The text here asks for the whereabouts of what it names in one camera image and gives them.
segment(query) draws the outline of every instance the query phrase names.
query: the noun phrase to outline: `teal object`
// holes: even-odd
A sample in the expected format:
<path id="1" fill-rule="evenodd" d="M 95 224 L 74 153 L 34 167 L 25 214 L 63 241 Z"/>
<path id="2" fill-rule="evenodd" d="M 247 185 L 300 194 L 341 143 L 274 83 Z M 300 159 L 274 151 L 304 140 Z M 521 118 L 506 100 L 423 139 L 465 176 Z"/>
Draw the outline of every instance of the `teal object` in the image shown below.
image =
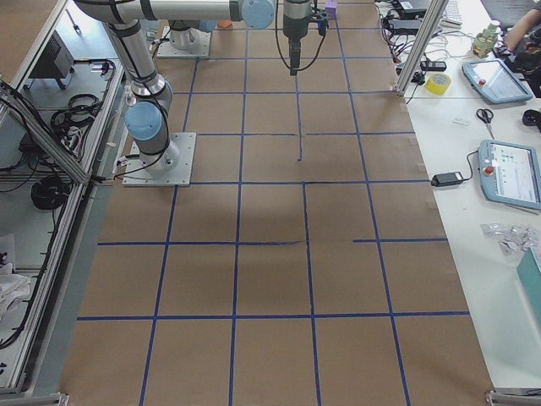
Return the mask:
<path id="1" fill-rule="evenodd" d="M 541 326 L 541 269 L 531 248 L 528 248 L 516 269 L 522 286 Z"/>
<path id="2" fill-rule="evenodd" d="M 275 10 L 274 0 L 245 0 L 241 13 L 248 27 L 263 30 L 274 21 Z"/>
<path id="3" fill-rule="evenodd" d="M 484 140 L 478 155 L 479 181 L 488 200 L 541 210 L 541 167 L 531 146 Z M 486 173 L 490 167 L 494 170 L 492 174 Z"/>
<path id="4" fill-rule="evenodd" d="M 218 21 L 215 19 L 204 19 L 199 23 L 199 31 L 212 32 L 216 28 L 217 24 Z"/>
<path id="5" fill-rule="evenodd" d="M 160 132 L 162 119 L 158 107 L 149 101 L 140 101 L 128 109 L 125 123 L 136 140 L 147 141 Z"/>
<path id="6" fill-rule="evenodd" d="M 462 64 L 462 73 L 484 99 L 494 104 L 524 102 L 532 92 L 499 59 Z"/>

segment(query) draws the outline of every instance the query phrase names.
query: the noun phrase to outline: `table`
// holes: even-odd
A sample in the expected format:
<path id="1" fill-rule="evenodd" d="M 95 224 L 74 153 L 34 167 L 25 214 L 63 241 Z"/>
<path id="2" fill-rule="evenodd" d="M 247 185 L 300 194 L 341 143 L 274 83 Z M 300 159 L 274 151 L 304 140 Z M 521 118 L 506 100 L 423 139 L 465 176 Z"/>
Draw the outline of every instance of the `table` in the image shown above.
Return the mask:
<path id="1" fill-rule="evenodd" d="M 488 23 L 489 17 L 479 0 L 461 0 L 459 7 L 463 32 L 476 34 Z M 466 53 L 468 42 L 452 38 L 445 49 L 454 55 Z M 492 126 L 497 140 L 530 145 L 541 153 L 541 134 L 521 121 L 523 111 L 539 109 L 539 99 L 489 105 L 460 71 L 463 62 L 475 58 L 472 55 L 447 60 L 446 73 L 453 80 L 449 90 L 436 96 L 419 87 L 408 103 L 430 177 L 454 171 L 468 176 L 466 155 L 478 148 L 481 140 L 489 138 L 484 123 L 475 118 L 478 108 L 494 111 Z M 409 86 L 406 100 L 414 88 Z M 470 124 L 454 123 L 455 118 L 466 119 Z M 434 189 L 434 196 L 494 386 L 541 387 L 541 329 L 516 274 L 520 256 L 505 257 L 497 242 L 485 238 L 480 227 L 482 223 L 499 222 L 541 230 L 541 216 L 487 201 L 479 187 L 478 173 L 460 186 Z"/>

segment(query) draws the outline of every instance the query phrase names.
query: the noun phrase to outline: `small white object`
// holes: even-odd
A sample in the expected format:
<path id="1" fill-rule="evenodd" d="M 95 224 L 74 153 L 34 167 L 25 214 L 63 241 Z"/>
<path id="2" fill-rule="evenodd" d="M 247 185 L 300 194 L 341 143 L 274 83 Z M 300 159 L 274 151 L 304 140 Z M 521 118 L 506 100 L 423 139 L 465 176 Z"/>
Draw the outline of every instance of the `small white object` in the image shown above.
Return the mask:
<path id="1" fill-rule="evenodd" d="M 453 120 L 453 123 L 457 123 L 460 125 L 470 125 L 472 122 L 462 117 L 455 117 L 455 119 Z"/>

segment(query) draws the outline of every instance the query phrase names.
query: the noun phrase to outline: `yellow tape roll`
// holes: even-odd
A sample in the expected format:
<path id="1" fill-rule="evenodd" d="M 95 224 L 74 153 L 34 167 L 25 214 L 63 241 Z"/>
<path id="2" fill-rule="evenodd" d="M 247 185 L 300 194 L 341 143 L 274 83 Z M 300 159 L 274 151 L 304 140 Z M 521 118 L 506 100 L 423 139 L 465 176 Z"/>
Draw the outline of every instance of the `yellow tape roll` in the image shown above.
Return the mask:
<path id="1" fill-rule="evenodd" d="M 443 95 L 449 85 L 451 84 L 451 78 L 446 74 L 432 74 L 429 80 L 426 82 L 426 90 L 434 93 L 435 95 Z"/>

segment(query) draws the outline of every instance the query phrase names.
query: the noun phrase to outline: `screen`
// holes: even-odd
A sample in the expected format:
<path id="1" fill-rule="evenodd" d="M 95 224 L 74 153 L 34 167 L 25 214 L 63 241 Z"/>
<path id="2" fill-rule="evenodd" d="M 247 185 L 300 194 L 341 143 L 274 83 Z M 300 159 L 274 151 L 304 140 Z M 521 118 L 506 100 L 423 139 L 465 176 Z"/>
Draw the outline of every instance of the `screen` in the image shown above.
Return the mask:
<path id="1" fill-rule="evenodd" d="M 539 202 L 532 152 L 515 146 L 492 144 L 496 194 L 501 197 Z"/>
<path id="2" fill-rule="evenodd" d="M 497 98 L 522 96 L 524 90 L 497 61 L 475 63 L 473 71 L 480 79 L 485 79 L 483 88 L 492 92 Z"/>

